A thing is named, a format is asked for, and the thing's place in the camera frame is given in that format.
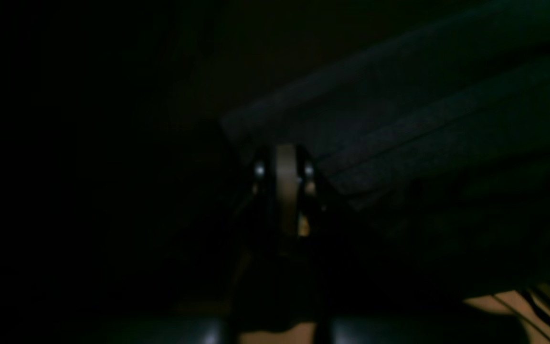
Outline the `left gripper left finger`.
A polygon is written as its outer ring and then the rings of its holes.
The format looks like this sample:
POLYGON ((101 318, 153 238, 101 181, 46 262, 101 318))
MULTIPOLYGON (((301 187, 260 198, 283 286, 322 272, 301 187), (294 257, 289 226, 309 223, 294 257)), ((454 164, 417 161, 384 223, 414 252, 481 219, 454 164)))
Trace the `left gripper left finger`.
POLYGON ((297 146, 261 152, 252 191, 231 222, 233 259, 222 298, 184 303, 179 315, 126 322, 86 344, 295 344, 297 317, 297 146))

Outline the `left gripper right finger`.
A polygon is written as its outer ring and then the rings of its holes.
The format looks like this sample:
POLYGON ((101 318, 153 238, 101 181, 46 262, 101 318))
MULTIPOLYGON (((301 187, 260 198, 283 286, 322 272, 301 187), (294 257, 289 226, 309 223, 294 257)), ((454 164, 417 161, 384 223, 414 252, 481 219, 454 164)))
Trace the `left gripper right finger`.
POLYGON ((316 168, 296 149, 297 239, 307 248, 322 309, 319 344, 528 344, 511 314, 490 314, 389 255, 316 168))

